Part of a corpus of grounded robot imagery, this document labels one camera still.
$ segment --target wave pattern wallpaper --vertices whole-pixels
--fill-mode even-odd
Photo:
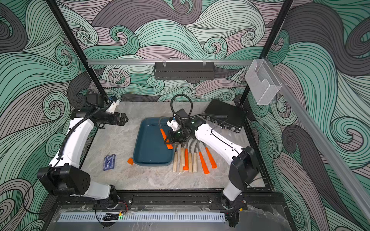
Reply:
[[[47,214],[27,213],[22,196],[38,169],[58,152],[70,113],[81,105],[81,93],[91,82],[68,44],[44,0],[0,1],[1,230],[41,230],[44,225]],[[36,183],[25,207],[38,212],[46,197]]]
[[[284,82],[370,192],[370,1],[315,0],[293,7],[269,52]],[[298,230],[370,225],[279,93],[248,95],[248,119],[275,189]]]
[[[309,2],[299,0],[295,5]],[[88,59],[250,60],[258,58],[283,1],[58,0]],[[155,80],[153,66],[96,65],[108,95],[121,101],[232,101],[248,67],[222,65],[215,80]]]

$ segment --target marble tabletop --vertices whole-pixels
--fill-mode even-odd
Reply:
[[[202,113],[209,102],[194,102],[192,115]],[[190,110],[189,102],[174,102],[174,109]],[[162,167],[144,167],[130,165],[127,160],[132,157],[140,123],[147,117],[171,116],[169,102],[121,102],[116,112],[126,113],[129,121],[124,126],[105,125],[106,129],[99,129],[86,159],[82,170],[89,173],[91,179],[104,184],[112,184],[119,190],[140,189],[183,189],[183,188],[224,188],[229,182],[229,166],[226,161],[214,150],[209,149],[217,168],[212,169],[206,155],[205,162],[210,171],[205,175],[198,158],[198,172],[188,171],[172,172],[172,163]],[[222,135],[228,139],[233,137],[232,142],[246,147],[249,145],[244,129],[240,133],[224,129]],[[103,171],[104,156],[115,154],[115,167],[112,170]],[[264,187],[262,179],[255,180],[252,187]]]

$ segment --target black case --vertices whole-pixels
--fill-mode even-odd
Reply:
[[[221,127],[229,129],[233,132],[240,132],[242,130],[244,112],[238,107],[217,99],[213,99],[207,106],[204,113],[213,115],[228,115],[226,121],[224,118],[214,118],[211,116],[206,116],[205,119],[214,123],[217,122],[217,124],[221,124]]]

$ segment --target white vented strip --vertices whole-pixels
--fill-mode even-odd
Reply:
[[[98,213],[101,222],[106,213]],[[62,213],[58,222],[98,222],[95,213]],[[120,216],[118,222],[225,222],[224,213],[151,213],[139,212]]]

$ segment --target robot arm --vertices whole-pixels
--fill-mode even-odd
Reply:
[[[86,101],[91,107],[83,107],[73,111],[68,133],[87,116],[90,118],[85,119],[74,129],[67,138],[64,150],[59,150],[59,153],[50,161],[49,166],[39,169],[37,178],[51,195],[79,195],[94,199],[112,198],[116,200],[114,186],[92,181],[88,173],[79,169],[83,148],[94,126],[99,128],[103,128],[100,126],[101,124],[123,126],[128,121],[126,114],[114,112],[119,104],[118,100],[112,101],[106,110],[96,111],[96,107],[104,107],[102,97],[100,94],[87,95]]]
[[[169,119],[167,125],[172,128],[168,133],[170,143],[182,143],[192,136],[206,143],[230,165],[230,182],[223,190],[223,194],[228,201],[234,201],[242,191],[246,190],[247,184],[252,183],[258,174],[259,165],[254,150],[251,147],[243,148],[232,143],[212,130],[203,119],[199,117],[190,119],[185,111],[181,109],[173,118]]]
[[[212,130],[207,123],[198,127],[198,130],[195,131],[195,138],[203,141],[215,150],[228,164],[231,164],[234,156],[238,156],[243,152],[241,146],[232,143],[219,133]]]

